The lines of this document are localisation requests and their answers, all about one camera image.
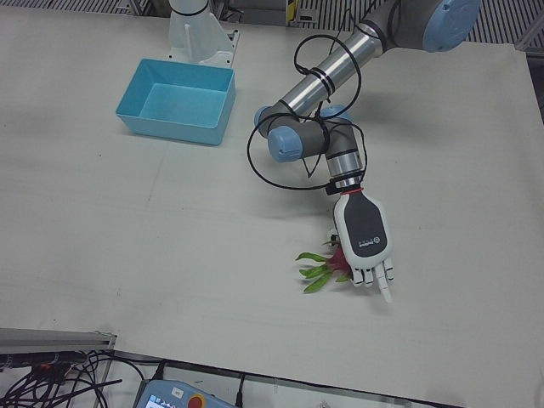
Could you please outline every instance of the green leaf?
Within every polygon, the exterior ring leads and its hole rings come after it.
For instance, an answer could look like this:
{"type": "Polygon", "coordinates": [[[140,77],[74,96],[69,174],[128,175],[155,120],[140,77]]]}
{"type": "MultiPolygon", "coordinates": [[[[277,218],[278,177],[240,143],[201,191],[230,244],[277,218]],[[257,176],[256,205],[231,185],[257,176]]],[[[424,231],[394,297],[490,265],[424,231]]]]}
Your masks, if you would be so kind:
{"type": "Polygon", "coordinates": [[[327,265],[321,265],[316,266],[315,268],[310,269],[299,269],[298,272],[300,272],[304,278],[306,279],[314,279],[318,276],[323,275],[325,272],[331,271],[327,265]]]}
{"type": "Polygon", "coordinates": [[[314,283],[306,286],[306,289],[304,289],[304,293],[312,293],[312,292],[319,291],[331,279],[331,276],[332,276],[332,272],[325,272],[314,283]]]}
{"type": "Polygon", "coordinates": [[[347,281],[349,281],[349,276],[347,276],[347,275],[338,276],[338,279],[337,279],[338,283],[347,282],[347,281]]]}
{"type": "Polygon", "coordinates": [[[317,255],[316,253],[311,253],[311,252],[303,252],[300,255],[298,255],[297,259],[295,260],[300,261],[301,259],[311,259],[312,261],[315,261],[315,262],[326,262],[329,260],[328,258],[322,257],[321,255],[317,255]]]}

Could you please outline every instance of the printed logo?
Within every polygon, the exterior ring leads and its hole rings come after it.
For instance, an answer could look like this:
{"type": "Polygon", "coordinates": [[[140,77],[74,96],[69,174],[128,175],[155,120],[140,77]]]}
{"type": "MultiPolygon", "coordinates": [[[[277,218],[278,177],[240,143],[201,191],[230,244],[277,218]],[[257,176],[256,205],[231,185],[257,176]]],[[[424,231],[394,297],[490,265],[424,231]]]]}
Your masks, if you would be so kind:
{"type": "Polygon", "coordinates": [[[368,247],[369,245],[379,244],[380,241],[381,241],[380,237],[375,236],[374,238],[370,238],[368,240],[359,241],[358,244],[359,244],[359,248],[362,248],[362,247],[368,247]]]}

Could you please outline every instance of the light blue joint cap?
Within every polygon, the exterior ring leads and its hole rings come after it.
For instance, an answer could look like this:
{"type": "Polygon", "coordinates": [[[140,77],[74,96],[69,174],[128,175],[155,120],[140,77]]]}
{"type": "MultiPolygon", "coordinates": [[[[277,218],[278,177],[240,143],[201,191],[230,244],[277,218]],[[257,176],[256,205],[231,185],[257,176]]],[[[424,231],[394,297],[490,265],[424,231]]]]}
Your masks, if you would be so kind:
{"type": "Polygon", "coordinates": [[[260,117],[263,114],[264,110],[268,109],[269,106],[263,106],[262,108],[259,108],[257,112],[255,112],[255,117],[253,118],[253,126],[257,126],[260,122],[260,117]]]}
{"type": "Polygon", "coordinates": [[[443,0],[423,34],[429,53],[450,51],[467,38],[478,18],[480,0],[443,0]]]}
{"type": "MultiPolygon", "coordinates": [[[[329,116],[336,115],[339,111],[343,110],[343,108],[345,108],[344,105],[327,106],[325,109],[321,110],[321,116],[326,119],[329,116]]],[[[342,119],[345,119],[346,121],[351,122],[351,116],[349,115],[349,113],[347,111],[345,111],[342,115],[338,115],[336,117],[340,117],[342,119]]]]}
{"type": "Polygon", "coordinates": [[[279,126],[269,133],[269,152],[277,162],[294,162],[303,156],[303,142],[293,129],[279,126]]]}

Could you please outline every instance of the white robotic hand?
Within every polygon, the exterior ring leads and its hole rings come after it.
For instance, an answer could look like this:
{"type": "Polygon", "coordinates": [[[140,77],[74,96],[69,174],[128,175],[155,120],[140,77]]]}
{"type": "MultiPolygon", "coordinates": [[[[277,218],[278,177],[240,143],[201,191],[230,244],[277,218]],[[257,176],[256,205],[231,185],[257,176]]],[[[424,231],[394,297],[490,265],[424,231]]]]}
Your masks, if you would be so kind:
{"type": "Polygon", "coordinates": [[[367,197],[362,189],[342,193],[334,207],[334,224],[354,286],[371,286],[376,277],[383,298],[392,303],[388,281],[393,280],[389,258],[393,242],[382,203],[367,197]]]}

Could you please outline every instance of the robot finger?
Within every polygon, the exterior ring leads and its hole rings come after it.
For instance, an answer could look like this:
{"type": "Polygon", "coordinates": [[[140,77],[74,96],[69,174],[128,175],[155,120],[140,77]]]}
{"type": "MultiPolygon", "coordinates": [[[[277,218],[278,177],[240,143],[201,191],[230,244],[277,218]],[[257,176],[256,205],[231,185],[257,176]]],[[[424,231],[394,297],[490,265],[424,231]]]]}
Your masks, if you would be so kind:
{"type": "Polygon", "coordinates": [[[374,274],[372,273],[372,269],[363,269],[363,276],[365,279],[365,286],[372,286],[372,283],[374,283],[374,274]]]}
{"type": "Polygon", "coordinates": [[[382,263],[379,263],[376,268],[374,268],[376,274],[377,284],[380,286],[380,292],[382,293],[383,298],[387,303],[392,303],[393,298],[391,297],[391,291],[389,290],[388,280],[385,277],[385,268],[382,263]]]}
{"type": "Polygon", "coordinates": [[[393,261],[391,258],[386,258],[383,261],[383,268],[385,269],[385,276],[388,278],[388,281],[392,281],[394,278],[393,274],[393,261]]]}
{"type": "Polygon", "coordinates": [[[365,283],[365,280],[363,279],[363,274],[361,274],[360,269],[352,268],[351,271],[354,275],[353,279],[351,280],[351,283],[354,286],[361,286],[363,283],[365,283]]]}

